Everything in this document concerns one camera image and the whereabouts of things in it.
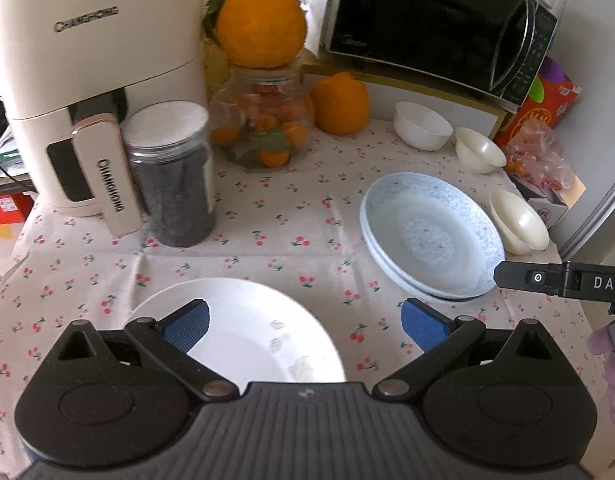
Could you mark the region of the glass jar of kumquats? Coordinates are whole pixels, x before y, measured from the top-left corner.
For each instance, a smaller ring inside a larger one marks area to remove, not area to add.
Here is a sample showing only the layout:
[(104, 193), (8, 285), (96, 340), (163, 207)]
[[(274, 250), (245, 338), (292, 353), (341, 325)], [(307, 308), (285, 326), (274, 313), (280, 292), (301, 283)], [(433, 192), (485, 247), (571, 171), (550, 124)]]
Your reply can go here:
[(272, 170), (308, 150), (314, 105), (299, 60), (275, 68), (230, 67), (209, 103), (211, 142), (244, 169)]

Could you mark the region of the white shelf with wood frame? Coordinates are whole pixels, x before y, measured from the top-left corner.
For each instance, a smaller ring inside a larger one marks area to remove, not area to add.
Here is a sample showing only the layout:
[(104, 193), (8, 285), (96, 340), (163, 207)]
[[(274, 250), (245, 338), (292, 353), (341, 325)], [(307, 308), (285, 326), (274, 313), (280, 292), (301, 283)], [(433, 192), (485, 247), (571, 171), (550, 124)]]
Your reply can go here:
[(326, 51), (303, 50), (304, 84), (312, 88), (321, 78), (349, 73), (363, 81), (370, 100), (370, 117), (391, 120), (397, 103), (413, 102), (431, 108), (454, 127), (467, 127), (492, 138), (507, 117), (495, 101), (456, 84), (390, 65), (344, 58)]

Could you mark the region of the white bowl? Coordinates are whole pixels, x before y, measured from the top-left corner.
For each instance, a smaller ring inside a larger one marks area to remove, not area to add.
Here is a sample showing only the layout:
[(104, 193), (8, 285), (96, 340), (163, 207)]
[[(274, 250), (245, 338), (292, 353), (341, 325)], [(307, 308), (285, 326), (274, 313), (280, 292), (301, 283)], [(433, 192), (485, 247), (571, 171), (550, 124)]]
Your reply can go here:
[(443, 148), (454, 133), (453, 126), (439, 113), (406, 101), (395, 104), (393, 128), (407, 145), (427, 152)]

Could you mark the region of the black Midea microwave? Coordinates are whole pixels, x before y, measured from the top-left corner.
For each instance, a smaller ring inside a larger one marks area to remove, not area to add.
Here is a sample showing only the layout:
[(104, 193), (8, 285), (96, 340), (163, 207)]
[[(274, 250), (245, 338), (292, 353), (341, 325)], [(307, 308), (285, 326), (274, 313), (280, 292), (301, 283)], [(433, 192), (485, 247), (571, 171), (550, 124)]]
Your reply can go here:
[(539, 0), (328, 0), (321, 43), (332, 54), (441, 78), (515, 110), (557, 23)]

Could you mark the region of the large orange on table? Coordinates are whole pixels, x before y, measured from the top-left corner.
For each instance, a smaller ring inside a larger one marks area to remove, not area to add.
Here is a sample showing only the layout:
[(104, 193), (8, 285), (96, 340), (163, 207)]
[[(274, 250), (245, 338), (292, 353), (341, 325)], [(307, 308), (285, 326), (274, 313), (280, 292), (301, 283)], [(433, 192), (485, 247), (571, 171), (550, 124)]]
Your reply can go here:
[(315, 122), (321, 130), (337, 136), (350, 136), (369, 121), (370, 102), (363, 81), (350, 73), (336, 73), (316, 84), (309, 92)]

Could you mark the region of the clear canister of black seeds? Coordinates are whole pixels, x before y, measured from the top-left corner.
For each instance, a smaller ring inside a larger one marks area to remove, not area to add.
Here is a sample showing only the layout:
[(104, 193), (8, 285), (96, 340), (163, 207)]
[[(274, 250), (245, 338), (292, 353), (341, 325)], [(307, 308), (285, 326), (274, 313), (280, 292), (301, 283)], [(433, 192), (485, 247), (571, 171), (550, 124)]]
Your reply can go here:
[(156, 239), (178, 248), (205, 240), (216, 224), (208, 110), (188, 101), (152, 104), (125, 119), (122, 140)]

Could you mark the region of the white plate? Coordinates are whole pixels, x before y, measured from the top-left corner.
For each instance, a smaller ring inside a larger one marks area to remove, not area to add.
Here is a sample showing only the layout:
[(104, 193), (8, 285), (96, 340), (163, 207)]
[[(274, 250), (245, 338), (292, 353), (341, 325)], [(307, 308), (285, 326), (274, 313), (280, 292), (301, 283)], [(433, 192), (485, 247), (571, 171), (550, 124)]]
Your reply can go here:
[(209, 328), (188, 355), (245, 390), (249, 382), (345, 382), (321, 323), (271, 287), (238, 278), (199, 278), (143, 301), (132, 318), (159, 321), (189, 301), (209, 306)]

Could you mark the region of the large orange on jar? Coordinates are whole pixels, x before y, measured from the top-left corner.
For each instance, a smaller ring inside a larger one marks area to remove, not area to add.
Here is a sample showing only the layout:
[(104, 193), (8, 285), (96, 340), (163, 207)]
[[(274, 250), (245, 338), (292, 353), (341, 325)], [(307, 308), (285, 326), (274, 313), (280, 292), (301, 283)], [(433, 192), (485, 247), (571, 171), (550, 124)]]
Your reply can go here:
[(202, 29), (228, 62), (251, 70), (294, 62), (308, 36), (299, 0), (208, 0)]

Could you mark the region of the red snack box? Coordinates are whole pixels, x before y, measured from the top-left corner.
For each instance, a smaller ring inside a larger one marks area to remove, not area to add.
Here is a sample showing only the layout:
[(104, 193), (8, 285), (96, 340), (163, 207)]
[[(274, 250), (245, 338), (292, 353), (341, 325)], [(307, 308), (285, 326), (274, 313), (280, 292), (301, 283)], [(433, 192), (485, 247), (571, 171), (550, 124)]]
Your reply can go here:
[(581, 93), (582, 88), (565, 74), (560, 64), (547, 56), (525, 101), (517, 113), (509, 116), (501, 125), (494, 136), (494, 142), (504, 148), (528, 119), (536, 119), (550, 128), (556, 127)]

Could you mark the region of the large blue patterned plate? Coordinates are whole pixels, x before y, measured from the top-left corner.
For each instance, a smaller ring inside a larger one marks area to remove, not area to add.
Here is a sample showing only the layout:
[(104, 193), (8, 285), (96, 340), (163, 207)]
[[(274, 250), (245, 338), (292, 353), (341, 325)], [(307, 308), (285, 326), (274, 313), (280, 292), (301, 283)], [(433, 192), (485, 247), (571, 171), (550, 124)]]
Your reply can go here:
[(486, 296), (486, 294), (482, 294), (469, 297), (452, 297), (449, 295), (439, 295), (434, 292), (427, 292), (420, 285), (416, 285), (414, 281), (411, 278), (408, 278), (402, 271), (397, 270), (395, 265), (390, 263), (385, 256), (381, 255), (379, 252), (378, 243), (373, 238), (373, 235), (370, 234), (369, 227), (366, 226), (365, 223), (361, 223), (361, 232), (370, 255), (373, 257), (373, 261), (380, 266), (380, 269), (388, 275), (388, 278), (390, 278), (391, 281), (393, 281), (396, 285), (399, 285), (407, 292), (411, 292), (415, 296), (425, 297), (426, 299), (431, 298), (437, 301), (458, 302), (459, 304), (467, 304), (467, 302), (475, 301)]

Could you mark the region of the cream Changhong air fryer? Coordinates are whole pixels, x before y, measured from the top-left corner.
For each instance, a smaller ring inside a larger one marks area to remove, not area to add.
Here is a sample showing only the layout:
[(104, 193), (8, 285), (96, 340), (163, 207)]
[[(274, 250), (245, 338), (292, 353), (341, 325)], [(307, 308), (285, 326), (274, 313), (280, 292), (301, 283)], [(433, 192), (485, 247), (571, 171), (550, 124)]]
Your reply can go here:
[(203, 103), (202, 0), (0, 0), (0, 90), (24, 166), (60, 214), (142, 216), (122, 122), (152, 104)]

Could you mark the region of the cream bowl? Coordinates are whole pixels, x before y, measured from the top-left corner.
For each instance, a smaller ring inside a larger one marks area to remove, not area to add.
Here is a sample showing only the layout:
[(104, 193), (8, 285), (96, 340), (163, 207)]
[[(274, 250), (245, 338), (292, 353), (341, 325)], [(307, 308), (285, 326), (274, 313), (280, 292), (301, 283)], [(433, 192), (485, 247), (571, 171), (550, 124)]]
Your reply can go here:
[(477, 174), (490, 174), (507, 164), (505, 153), (487, 136), (466, 127), (455, 130), (455, 152), (459, 161)]
[(489, 207), (506, 252), (523, 256), (548, 247), (550, 238), (544, 221), (522, 197), (495, 191), (490, 195)]

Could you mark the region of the plastic bag of snacks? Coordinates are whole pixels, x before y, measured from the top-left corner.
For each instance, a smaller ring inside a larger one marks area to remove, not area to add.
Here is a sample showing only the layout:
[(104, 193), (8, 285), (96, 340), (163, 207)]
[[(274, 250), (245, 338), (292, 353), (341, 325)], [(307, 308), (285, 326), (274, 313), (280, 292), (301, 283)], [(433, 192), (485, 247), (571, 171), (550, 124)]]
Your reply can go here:
[(504, 146), (506, 171), (537, 188), (563, 191), (571, 188), (574, 174), (562, 155), (556, 133), (545, 122), (527, 119)]

